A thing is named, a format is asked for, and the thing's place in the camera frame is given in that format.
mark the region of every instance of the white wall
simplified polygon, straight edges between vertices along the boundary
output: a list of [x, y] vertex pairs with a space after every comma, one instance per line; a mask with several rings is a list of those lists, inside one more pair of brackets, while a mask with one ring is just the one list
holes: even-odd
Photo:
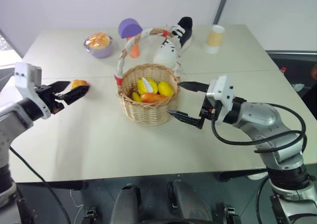
[[317, 0], [227, 0], [220, 23], [246, 24], [266, 50], [317, 50]]
[[182, 16], [211, 24], [220, 0], [0, 0], [0, 30], [24, 55], [51, 27], [117, 27], [135, 18], [141, 26], [173, 25]]

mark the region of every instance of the basket handle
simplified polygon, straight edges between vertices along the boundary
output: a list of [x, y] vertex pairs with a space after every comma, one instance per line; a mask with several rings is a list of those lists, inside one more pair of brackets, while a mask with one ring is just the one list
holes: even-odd
[[159, 29], [159, 28], [149, 28], [143, 30], [141, 33], [138, 35], [132, 37], [127, 44], [125, 45], [125, 48], [121, 52], [117, 70], [115, 72], [114, 78], [117, 81], [117, 86], [121, 87], [122, 85], [122, 79], [123, 79], [123, 66], [124, 66], [124, 58], [127, 56], [127, 54], [130, 52], [132, 47], [134, 46], [135, 43], [139, 42], [140, 40], [148, 37], [149, 35], [159, 35], [163, 37], [167, 37], [175, 47], [176, 51], [176, 65], [174, 69], [174, 74], [176, 77], [180, 76], [180, 55], [181, 55], [181, 45], [176, 37], [167, 30]]

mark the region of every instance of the white table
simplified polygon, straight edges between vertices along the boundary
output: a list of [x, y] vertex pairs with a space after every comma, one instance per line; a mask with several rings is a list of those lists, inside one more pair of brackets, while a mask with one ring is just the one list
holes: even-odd
[[[194, 28], [193, 44], [183, 54], [182, 80], [208, 83], [227, 74], [237, 96], [250, 102], [281, 104], [297, 111], [307, 124], [305, 163], [316, 163], [317, 122], [250, 31], [242, 25], [225, 26], [226, 35], [219, 54], [210, 55], [202, 49], [210, 28]], [[116, 52], [109, 58], [93, 58], [84, 51], [82, 42], [96, 31], [45, 31], [23, 60], [42, 67], [43, 84], [82, 78], [91, 85], [85, 97], [48, 120], [36, 121], [34, 127], [12, 143], [47, 181], [264, 167], [259, 155], [253, 153], [254, 147], [219, 142], [208, 121], [198, 130], [176, 119], [156, 127], [129, 120], [116, 96], [113, 78], [124, 41], [119, 39], [116, 29], [102, 30], [114, 37]], [[149, 46], [158, 46], [159, 42], [156, 38], [142, 42], [141, 57], [128, 58], [126, 68], [151, 62], [153, 53]], [[11, 80], [1, 92], [1, 103], [21, 99], [12, 83]], [[182, 90], [179, 110], [198, 117], [203, 98], [203, 93]], [[281, 111], [281, 115], [291, 129], [300, 128], [291, 114]], [[229, 140], [250, 140], [228, 124], [219, 125], [218, 131]], [[17, 182], [39, 181], [14, 156], [10, 156], [10, 167]]]

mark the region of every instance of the paper cup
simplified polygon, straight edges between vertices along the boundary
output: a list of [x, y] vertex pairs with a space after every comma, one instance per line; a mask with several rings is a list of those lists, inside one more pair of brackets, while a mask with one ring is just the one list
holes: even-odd
[[205, 44], [205, 49], [208, 53], [215, 54], [219, 51], [223, 33], [223, 27], [219, 25], [215, 25], [212, 27], [212, 30], [209, 33], [209, 36]]

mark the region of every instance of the black and white sneaker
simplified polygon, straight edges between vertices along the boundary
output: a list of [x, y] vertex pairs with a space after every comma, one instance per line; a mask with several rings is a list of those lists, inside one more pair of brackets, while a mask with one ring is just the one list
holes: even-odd
[[[179, 40], [182, 52], [188, 48], [192, 42], [193, 20], [191, 17], [183, 17], [176, 25], [172, 26], [170, 32]], [[174, 67], [176, 63], [176, 51], [173, 43], [169, 39], [165, 39], [160, 48], [154, 55], [153, 62], [155, 64]]]

